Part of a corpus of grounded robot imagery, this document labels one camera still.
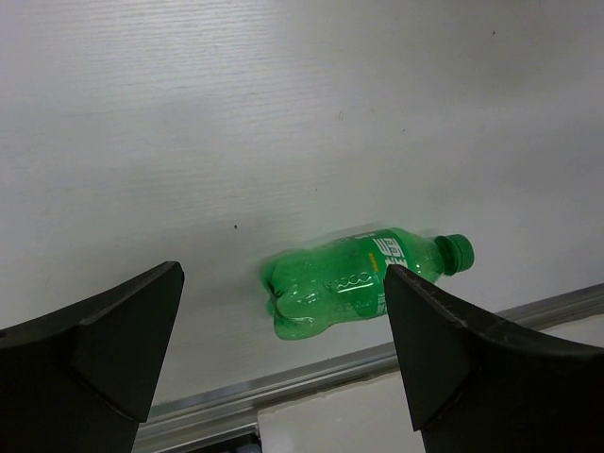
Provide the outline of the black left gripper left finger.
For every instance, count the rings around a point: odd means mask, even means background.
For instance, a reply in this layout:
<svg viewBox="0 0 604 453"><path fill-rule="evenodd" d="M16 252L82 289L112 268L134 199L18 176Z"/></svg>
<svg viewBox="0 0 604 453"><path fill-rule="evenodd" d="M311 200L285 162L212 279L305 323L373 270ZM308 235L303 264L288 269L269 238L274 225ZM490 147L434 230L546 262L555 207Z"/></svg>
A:
<svg viewBox="0 0 604 453"><path fill-rule="evenodd" d="M4 452L129 452L168 348L184 272L166 261L1 332Z"/></svg>

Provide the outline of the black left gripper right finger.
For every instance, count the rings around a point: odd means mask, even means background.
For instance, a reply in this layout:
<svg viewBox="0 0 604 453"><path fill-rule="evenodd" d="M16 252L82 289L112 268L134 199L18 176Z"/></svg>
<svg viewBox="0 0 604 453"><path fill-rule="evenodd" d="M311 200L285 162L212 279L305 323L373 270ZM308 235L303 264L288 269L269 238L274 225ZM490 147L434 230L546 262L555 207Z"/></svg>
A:
<svg viewBox="0 0 604 453"><path fill-rule="evenodd" d="M521 327L399 265L384 288L426 451L602 450L601 348Z"/></svg>

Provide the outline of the green plastic soda bottle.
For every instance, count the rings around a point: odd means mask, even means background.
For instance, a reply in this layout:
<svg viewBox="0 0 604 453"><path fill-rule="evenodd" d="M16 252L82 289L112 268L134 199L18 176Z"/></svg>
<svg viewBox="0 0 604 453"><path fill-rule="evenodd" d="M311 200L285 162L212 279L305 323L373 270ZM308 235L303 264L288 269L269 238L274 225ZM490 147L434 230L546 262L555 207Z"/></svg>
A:
<svg viewBox="0 0 604 453"><path fill-rule="evenodd" d="M262 268L260 279L269 294L275 334L297 341L386 314L389 265L434 283L469 270L474 262L474 246L461 234L422 237L393 227L284 252Z"/></svg>

